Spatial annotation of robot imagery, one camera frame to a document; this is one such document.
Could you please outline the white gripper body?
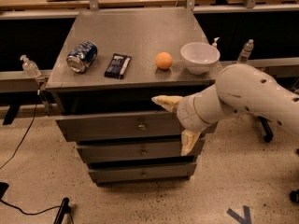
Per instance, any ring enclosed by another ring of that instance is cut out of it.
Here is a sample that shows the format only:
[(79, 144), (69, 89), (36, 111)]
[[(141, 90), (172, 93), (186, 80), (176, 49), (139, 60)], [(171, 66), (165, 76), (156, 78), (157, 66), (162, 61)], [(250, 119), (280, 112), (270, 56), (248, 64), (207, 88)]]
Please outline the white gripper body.
[(178, 104), (177, 116), (180, 124), (192, 132), (202, 132), (215, 123), (214, 100), (201, 93), (185, 96)]

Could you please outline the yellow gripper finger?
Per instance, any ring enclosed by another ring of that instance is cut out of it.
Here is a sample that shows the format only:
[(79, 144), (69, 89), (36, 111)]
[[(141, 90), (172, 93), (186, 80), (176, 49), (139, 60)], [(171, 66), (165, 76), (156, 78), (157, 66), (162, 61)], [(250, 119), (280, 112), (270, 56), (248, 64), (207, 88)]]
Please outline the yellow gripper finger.
[(156, 105), (160, 105), (162, 108), (169, 112), (175, 112), (178, 108), (179, 102), (183, 99), (182, 96), (168, 96), (158, 95), (151, 98), (151, 101)]
[(193, 147), (200, 137), (200, 134), (200, 132), (195, 133), (190, 130), (184, 130), (181, 133), (181, 156), (187, 156), (192, 151)]

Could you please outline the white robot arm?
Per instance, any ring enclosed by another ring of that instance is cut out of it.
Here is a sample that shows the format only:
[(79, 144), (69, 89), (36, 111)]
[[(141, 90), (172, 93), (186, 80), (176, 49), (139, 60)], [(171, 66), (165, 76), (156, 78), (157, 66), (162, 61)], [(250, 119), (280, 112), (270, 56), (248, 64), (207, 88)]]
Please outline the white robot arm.
[(195, 94), (159, 95), (151, 101), (177, 114), (184, 128), (181, 133), (183, 156), (192, 151), (205, 129), (242, 113), (269, 119), (299, 135), (299, 95), (247, 64), (236, 63), (223, 68), (214, 85)]

